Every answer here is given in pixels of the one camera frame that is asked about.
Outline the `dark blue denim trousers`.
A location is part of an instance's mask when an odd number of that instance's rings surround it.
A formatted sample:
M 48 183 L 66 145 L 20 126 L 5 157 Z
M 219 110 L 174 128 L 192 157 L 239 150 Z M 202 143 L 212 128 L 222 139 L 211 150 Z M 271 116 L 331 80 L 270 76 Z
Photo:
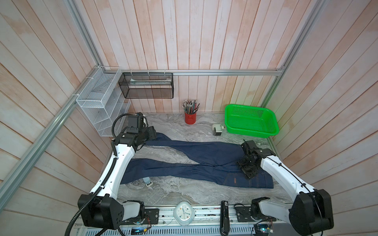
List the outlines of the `dark blue denim trousers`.
M 173 176 L 185 179 L 209 181 L 219 185 L 242 188 L 273 189 L 273 178 L 264 170 L 247 179 L 237 165 L 244 151 L 241 145 L 224 142 L 186 142 L 171 140 L 158 133 L 147 146 L 170 147 L 185 154 L 195 164 L 167 163 L 148 158 L 133 158 L 122 177 L 121 184 L 146 177 Z

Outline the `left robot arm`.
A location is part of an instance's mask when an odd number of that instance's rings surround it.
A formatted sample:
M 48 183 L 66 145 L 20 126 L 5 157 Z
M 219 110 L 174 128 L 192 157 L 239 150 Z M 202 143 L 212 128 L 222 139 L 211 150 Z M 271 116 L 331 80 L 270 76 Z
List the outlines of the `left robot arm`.
M 121 180 L 131 159 L 147 141 L 154 140 L 157 135 L 154 127 L 148 125 L 142 113 L 121 114 L 116 120 L 123 117 L 128 118 L 128 125 L 118 135 L 115 134 L 115 126 L 112 126 L 112 156 L 90 193 L 80 196 L 78 211 L 67 226 L 66 236 L 71 234 L 78 218 L 82 218 L 87 227 L 99 228 L 98 235 L 100 236 L 107 230 L 121 233 L 120 227 L 123 222 L 131 218 L 143 219 L 144 217 L 142 202 L 120 203 L 117 197 Z

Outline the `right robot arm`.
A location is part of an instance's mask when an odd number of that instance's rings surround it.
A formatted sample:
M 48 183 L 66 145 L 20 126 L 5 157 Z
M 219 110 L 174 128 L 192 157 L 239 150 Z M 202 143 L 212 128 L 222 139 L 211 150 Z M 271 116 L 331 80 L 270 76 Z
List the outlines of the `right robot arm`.
M 301 236 L 322 234 L 334 227 L 332 201 L 324 189 L 316 189 L 292 172 L 268 148 L 258 148 L 254 141 L 241 145 L 244 156 L 237 163 L 249 179 L 265 171 L 274 178 L 292 199 L 283 204 L 267 197 L 252 200 L 251 217 L 258 222 L 275 218 L 291 224 Z

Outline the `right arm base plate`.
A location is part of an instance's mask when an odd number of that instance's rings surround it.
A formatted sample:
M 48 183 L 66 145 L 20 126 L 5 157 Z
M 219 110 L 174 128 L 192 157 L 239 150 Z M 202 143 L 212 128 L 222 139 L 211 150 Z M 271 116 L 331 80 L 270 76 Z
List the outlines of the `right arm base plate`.
M 255 222 L 251 215 L 251 207 L 245 206 L 243 204 L 235 204 L 234 209 L 236 211 L 236 216 L 238 222 Z

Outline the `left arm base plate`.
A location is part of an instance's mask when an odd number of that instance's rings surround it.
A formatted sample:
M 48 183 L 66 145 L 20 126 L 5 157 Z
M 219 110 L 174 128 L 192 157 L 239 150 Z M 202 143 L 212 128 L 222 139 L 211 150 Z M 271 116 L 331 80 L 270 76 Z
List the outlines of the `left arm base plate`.
M 159 220 L 159 209 L 158 208 L 147 208 L 145 209 L 145 219 L 143 225 L 157 225 Z

